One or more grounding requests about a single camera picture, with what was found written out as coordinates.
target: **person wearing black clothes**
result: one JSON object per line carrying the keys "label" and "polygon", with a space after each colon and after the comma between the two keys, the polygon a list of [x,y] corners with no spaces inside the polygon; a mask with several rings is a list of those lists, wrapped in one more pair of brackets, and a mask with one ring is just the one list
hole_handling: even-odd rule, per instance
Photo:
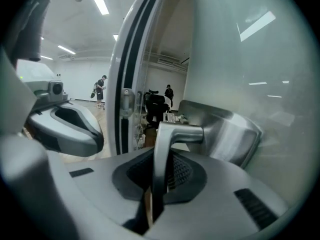
{"label": "person wearing black clothes", "polygon": [[171,108],[172,108],[172,106],[173,106],[172,99],[174,98],[174,91],[171,89],[170,84],[168,84],[166,86],[166,90],[165,90],[164,96],[168,97],[171,100]]}
{"label": "person wearing black clothes", "polygon": [[107,76],[104,74],[101,79],[96,82],[96,107],[101,108],[101,101],[104,99],[104,92],[103,90],[105,89],[104,84],[105,80],[107,79]]}

